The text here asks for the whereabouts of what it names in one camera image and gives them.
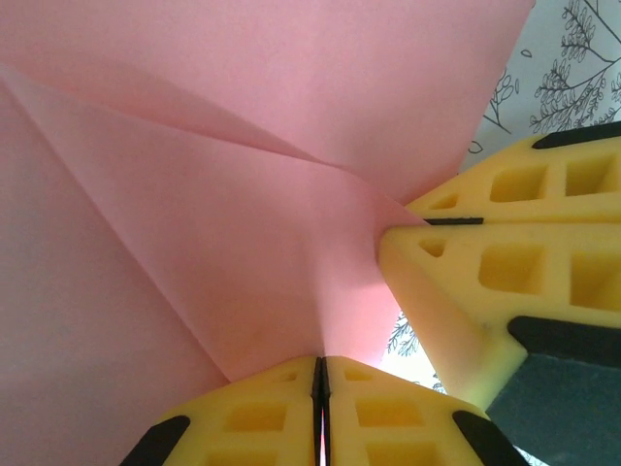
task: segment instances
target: yellow foam block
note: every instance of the yellow foam block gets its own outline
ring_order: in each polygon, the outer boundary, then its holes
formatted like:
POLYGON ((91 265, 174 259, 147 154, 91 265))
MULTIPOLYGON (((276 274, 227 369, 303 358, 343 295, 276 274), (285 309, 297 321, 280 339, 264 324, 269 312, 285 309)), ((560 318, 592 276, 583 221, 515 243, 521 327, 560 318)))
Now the yellow foam block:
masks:
POLYGON ((315 360, 291 360, 167 413, 162 421, 186 416, 190 423, 163 465, 314 464, 311 386, 315 360))
MULTIPOLYGON (((453 418, 465 412, 486 422, 473 405, 344 357, 329 357, 328 372, 333 465, 501 464, 483 463, 453 418)), ((508 441, 491 437, 493 448, 508 449, 503 464, 526 464, 508 441)))
POLYGON ((552 149, 521 141, 408 204, 425 218, 621 221, 621 137, 552 149))
POLYGON ((514 317, 621 328, 620 224, 399 227, 379 264, 447 392, 481 409, 526 358, 514 317))

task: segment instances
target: black rubber edge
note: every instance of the black rubber edge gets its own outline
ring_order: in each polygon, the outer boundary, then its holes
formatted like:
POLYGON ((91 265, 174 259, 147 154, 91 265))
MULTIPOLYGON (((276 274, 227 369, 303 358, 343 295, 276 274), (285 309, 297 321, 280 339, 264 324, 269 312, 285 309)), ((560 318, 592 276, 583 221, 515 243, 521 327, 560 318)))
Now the black rubber edge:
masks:
POLYGON ((482 216, 463 216, 459 218, 425 218, 430 225, 482 225, 484 218, 482 216))
POLYGON ((600 139, 617 138, 619 136, 621 136, 621 121, 550 133, 536 141, 533 144, 533 149, 561 148, 563 146, 588 143, 589 141, 599 141, 600 139))
POLYGON ((332 442, 330 436, 330 377, 328 375, 328 358, 321 358, 321 398, 323 403, 323 438, 325 443, 326 466, 330 466, 332 458, 332 442))
POLYGON ((528 353, 621 368, 621 328, 518 316, 507 330, 528 353))
POLYGON ((312 376, 312 442, 314 446, 314 465, 321 464, 321 428, 323 426, 323 396, 322 391, 322 357, 317 357, 314 361, 314 373, 312 376))
POLYGON ((483 466, 528 466, 524 457, 491 420, 468 411, 456 411, 453 421, 483 466))
POLYGON ((120 466, 163 466, 189 425, 188 416, 175 416, 152 426, 120 466))

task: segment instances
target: yellow foam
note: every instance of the yellow foam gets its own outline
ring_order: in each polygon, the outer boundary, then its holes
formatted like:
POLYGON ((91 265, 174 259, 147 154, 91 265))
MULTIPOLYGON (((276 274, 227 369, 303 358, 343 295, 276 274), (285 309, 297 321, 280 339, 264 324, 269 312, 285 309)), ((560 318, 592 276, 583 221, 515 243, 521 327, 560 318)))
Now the yellow foam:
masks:
POLYGON ((167 413, 188 416, 164 466, 314 464, 311 386, 315 357, 226 385, 167 413))
POLYGON ((481 409, 526 357, 515 316, 621 327, 621 224, 399 227, 379 264, 447 392, 481 409))
POLYGON ((345 357, 329 357, 332 464, 480 466, 452 419, 476 407, 345 357))
POLYGON ((621 221, 621 137, 546 150, 530 138, 408 204, 425 218, 621 221))

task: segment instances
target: pink paper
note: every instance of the pink paper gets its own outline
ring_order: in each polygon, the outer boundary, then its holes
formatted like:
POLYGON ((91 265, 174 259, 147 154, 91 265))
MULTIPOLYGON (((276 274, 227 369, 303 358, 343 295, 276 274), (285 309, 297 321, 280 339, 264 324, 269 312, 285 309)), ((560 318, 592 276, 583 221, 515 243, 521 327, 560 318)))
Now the pink paper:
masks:
POLYGON ((115 464, 170 405, 298 355, 377 363, 376 240, 420 223, 393 199, 455 173, 530 8, 4 3, 9 465, 115 464))

